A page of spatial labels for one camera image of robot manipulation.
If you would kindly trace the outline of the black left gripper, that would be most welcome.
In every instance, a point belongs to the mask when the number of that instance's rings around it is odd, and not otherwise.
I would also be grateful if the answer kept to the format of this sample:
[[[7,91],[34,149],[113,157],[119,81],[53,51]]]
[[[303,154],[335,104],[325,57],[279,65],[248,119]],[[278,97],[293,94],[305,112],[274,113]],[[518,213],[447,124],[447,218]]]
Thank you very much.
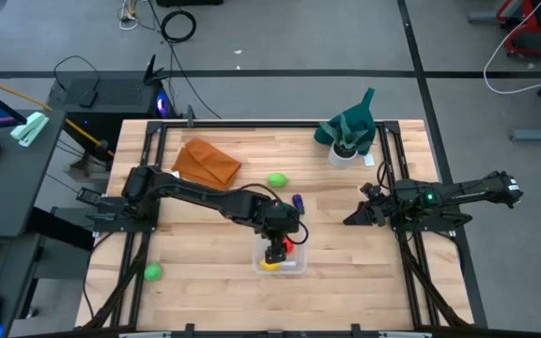
[[[300,231],[300,213],[284,202],[255,198],[251,203],[250,226],[263,238],[295,234]],[[277,239],[275,243],[269,239],[265,249],[265,262],[274,264],[285,260],[286,238]]]

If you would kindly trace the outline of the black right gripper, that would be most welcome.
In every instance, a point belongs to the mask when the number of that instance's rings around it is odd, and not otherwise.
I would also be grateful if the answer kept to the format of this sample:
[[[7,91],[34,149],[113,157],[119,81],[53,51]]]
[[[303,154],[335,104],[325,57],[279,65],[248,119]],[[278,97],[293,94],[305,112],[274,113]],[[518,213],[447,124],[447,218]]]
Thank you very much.
[[[354,213],[343,220],[344,225],[384,226],[395,211],[396,202],[391,194],[371,192],[368,201],[359,202]]]

